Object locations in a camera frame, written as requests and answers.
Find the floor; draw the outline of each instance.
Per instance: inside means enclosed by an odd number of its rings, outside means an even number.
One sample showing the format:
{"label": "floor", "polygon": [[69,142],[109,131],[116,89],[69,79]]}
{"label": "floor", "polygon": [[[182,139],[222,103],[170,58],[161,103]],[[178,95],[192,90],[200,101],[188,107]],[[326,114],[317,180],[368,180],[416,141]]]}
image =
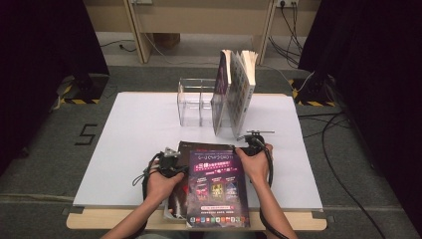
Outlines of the floor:
{"label": "floor", "polygon": [[[101,45],[109,44],[103,51],[110,70],[100,103],[60,105],[28,145],[29,154],[13,160],[0,177],[1,238],[101,237],[105,230],[71,230],[67,228],[66,220],[115,94],[175,91],[180,77],[215,77],[219,50],[251,48],[247,36],[182,35],[180,44],[171,50],[158,48],[161,54],[154,51],[148,64],[142,65],[136,52],[122,50],[119,46],[122,44],[133,50],[131,34],[98,33],[98,37]],[[275,38],[285,49],[289,40]],[[257,69],[256,90],[257,93],[291,96],[287,80],[304,79],[309,74],[291,67],[272,46],[268,46],[263,66]],[[335,107],[297,106],[328,223],[323,231],[300,231],[299,236],[382,238],[382,233],[385,238],[420,238],[386,180],[372,169],[348,117],[340,115],[335,124],[322,132],[332,114],[340,111],[338,104]],[[93,141],[89,145],[77,145],[76,142],[84,140],[80,133],[87,123],[95,125],[87,131],[94,135]]]}

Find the colorful cover image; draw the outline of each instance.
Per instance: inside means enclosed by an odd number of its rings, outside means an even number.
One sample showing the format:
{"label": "colorful cover image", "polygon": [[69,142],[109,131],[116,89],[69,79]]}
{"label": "colorful cover image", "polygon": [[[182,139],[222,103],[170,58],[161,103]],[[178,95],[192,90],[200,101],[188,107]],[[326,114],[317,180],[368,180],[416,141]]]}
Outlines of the colorful cover image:
{"label": "colorful cover image", "polygon": [[249,227],[242,162],[233,150],[192,150],[187,226]]}

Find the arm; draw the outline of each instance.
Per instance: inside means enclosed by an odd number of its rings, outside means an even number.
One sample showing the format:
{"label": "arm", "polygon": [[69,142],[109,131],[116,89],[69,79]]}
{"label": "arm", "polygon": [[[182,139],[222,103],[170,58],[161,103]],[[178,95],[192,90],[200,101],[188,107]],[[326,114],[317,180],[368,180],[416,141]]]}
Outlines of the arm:
{"label": "arm", "polygon": [[[270,152],[273,149],[270,144],[266,144],[266,147]],[[236,153],[240,156],[245,172],[254,185],[261,210],[268,223],[288,238],[298,238],[267,182],[269,170],[265,154],[260,152],[255,156],[248,156],[240,148],[236,148]],[[278,238],[269,231],[266,231],[266,234],[268,238]]]}
{"label": "arm", "polygon": [[136,233],[159,204],[170,195],[174,186],[181,181],[183,176],[183,173],[178,173],[171,178],[166,178],[160,173],[151,173],[145,200],[102,238],[126,238]]}

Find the book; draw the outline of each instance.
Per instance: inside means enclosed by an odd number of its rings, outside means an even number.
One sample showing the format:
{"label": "book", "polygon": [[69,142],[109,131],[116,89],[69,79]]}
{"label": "book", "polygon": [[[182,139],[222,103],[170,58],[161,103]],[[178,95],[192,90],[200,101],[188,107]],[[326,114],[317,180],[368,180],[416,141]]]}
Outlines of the book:
{"label": "book", "polygon": [[220,52],[220,63],[215,79],[214,94],[211,99],[212,122],[216,135],[222,126],[223,118],[227,114],[227,99],[232,83],[230,72],[231,56],[232,51],[230,50],[222,50]]}
{"label": "book", "polygon": [[[192,150],[232,150],[233,146],[229,144],[201,143],[180,141],[177,151],[180,155],[177,159],[177,165],[189,165],[190,151]],[[188,176],[185,175],[179,183],[175,185],[173,191],[164,204],[164,217],[174,220],[186,220],[187,197],[188,197]]]}
{"label": "book", "polygon": [[230,124],[235,137],[240,136],[249,103],[255,90],[255,65],[258,54],[251,51],[236,53],[232,58],[231,87],[228,95]]}
{"label": "book", "polygon": [[242,51],[240,55],[230,50],[221,51],[211,100],[215,134],[218,134],[222,121],[226,118],[230,120],[233,135],[236,137],[240,135],[256,86],[257,58],[258,54],[252,51]]}
{"label": "book", "polygon": [[245,172],[230,150],[191,150],[186,226],[250,227]]}

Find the electrical outlet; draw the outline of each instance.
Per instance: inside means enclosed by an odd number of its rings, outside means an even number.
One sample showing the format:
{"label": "electrical outlet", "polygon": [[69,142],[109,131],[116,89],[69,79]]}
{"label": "electrical outlet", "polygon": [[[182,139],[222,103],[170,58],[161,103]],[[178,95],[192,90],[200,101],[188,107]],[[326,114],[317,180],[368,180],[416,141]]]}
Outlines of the electrical outlet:
{"label": "electrical outlet", "polygon": [[296,6],[298,7],[299,0],[277,0],[277,7],[282,7],[281,2],[285,2],[285,8],[293,8],[294,3],[296,3]]}

